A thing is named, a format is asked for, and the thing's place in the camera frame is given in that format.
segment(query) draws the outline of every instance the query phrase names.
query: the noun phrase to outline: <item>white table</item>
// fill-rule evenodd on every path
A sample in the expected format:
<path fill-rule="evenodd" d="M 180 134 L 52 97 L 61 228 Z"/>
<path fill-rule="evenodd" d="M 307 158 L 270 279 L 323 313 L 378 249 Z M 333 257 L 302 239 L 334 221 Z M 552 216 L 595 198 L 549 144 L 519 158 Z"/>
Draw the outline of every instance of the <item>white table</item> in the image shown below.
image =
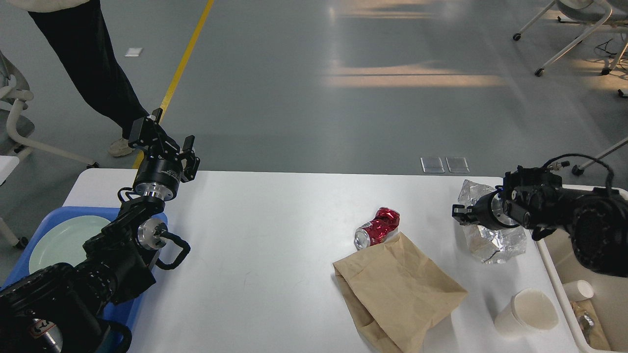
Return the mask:
<path fill-rule="evenodd" d="M 64 205 L 117 207 L 117 190 L 134 176 L 87 170 Z M 464 179 L 200 171 L 166 204 L 170 230 L 192 251 L 179 268 L 156 271 L 131 351 L 375 352 L 355 329 L 332 262 L 355 251 L 355 228 L 386 206 L 401 214 L 399 230 L 469 291 L 428 332 L 422 353 L 578 352 L 531 239 L 526 254 L 503 265 L 471 257 L 450 217 Z M 527 287 L 552 298 L 560 323 L 504 340 L 492 318 Z"/>

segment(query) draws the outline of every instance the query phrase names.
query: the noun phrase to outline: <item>white paper cup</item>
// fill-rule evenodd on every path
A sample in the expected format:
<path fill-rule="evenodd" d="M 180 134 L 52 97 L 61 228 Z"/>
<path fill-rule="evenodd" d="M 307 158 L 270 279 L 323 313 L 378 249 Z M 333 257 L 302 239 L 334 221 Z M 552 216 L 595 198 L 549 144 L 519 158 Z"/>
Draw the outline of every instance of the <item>white paper cup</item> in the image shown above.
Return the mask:
<path fill-rule="evenodd" d="M 585 280 L 573 281 L 563 285 L 567 298 L 580 301 L 593 298 L 593 287 Z"/>
<path fill-rule="evenodd" d="M 551 300 L 534 288 L 512 296 L 495 318 L 499 334 L 511 339 L 548 331 L 557 324 L 558 315 Z"/>

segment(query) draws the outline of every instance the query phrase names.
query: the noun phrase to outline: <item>red can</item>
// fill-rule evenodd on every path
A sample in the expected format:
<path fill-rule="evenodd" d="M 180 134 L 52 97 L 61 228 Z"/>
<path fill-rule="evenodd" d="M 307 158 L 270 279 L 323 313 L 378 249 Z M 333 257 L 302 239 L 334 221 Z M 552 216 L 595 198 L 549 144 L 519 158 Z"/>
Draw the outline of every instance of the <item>red can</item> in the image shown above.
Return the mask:
<path fill-rule="evenodd" d="M 382 207 L 372 221 L 355 230 L 354 244 L 358 250 L 384 242 L 386 236 L 399 226 L 399 212 Z"/>

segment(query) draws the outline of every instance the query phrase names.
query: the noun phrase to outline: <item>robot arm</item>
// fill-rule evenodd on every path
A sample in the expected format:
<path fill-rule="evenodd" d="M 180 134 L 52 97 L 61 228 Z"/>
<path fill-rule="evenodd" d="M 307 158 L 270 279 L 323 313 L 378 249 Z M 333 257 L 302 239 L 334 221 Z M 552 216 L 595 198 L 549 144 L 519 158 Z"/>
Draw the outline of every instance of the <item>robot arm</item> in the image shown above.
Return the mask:
<path fill-rule="evenodd" d="M 563 188 L 562 178 L 551 171 L 568 162 L 550 163 L 573 155 L 553 158 L 541 168 L 519 166 L 507 172 L 497 191 L 467 208 L 453 205 L 452 216 L 460 225 L 480 224 L 493 230 L 521 225 L 533 231 L 535 241 L 563 229 L 580 264 L 597 273 L 627 277 L 628 202 L 611 188 L 613 173 L 607 165 L 605 188 Z"/>
<path fill-rule="evenodd" d="M 155 121 L 134 122 L 129 145 L 142 148 L 144 160 L 133 187 L 123 189 L 128 199 L 118 194 L 122 205 L 117 218 L 83 244 L 87 259 L 76 267 L 54 264 L 0 291 L 1 352 L 95 352 L 110 330 L 126 338 L 116 352 L 128 349 L 130 330 L 99 315 L 108 303 L 136 298 L 153 285 L 154 264 L 173 269 L 189 253 L 185 241 L 152 217 L 176 197 L 179 182 L 194 179 L 200 163 L 192 148 L 194 136 L 180 149 L 158 125 L 161 109 L 153 115 Z M 164 239 L 181 247 L 172 264 L 159 260 Z"/>

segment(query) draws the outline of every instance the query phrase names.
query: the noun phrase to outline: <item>gray floor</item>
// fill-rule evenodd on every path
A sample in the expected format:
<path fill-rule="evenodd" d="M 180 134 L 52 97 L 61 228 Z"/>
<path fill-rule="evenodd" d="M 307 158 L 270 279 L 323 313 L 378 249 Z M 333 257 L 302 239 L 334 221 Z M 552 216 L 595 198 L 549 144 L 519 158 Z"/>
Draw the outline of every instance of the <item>gray floor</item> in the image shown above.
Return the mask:
<path fill-rule="evenodd" d="M 424 174 L 422 156 L 463 156 L 471 175 L 501 176 L 562 153 L 597 154 L 628 134 L 623 70 L 598 76 L 599 33 L 545 76 L 532 73 L 582 30 L 556 11 L 515 43 L 545 1 L 216 0 L 165 117 L 197 137 L 204 170 Z M 103 2 L 119 61 L 147 108 L 159 105 L 203 0 Z M 0 3 L 0 48 L 29 78 L 33 137 L 106 155 L 119 133 L 81 100 L 28 15 Z M 144 47 L 139 58 L 122 57 Z M 628 149 L 609 156 L 627 188 Z M 0 192 L 7 223 L 29 237 L 84 166 L 42 152 Z M 591 167 L 567 183 L 600 185 Z M 19 256 L 0 246 L 0 280 Z"/>

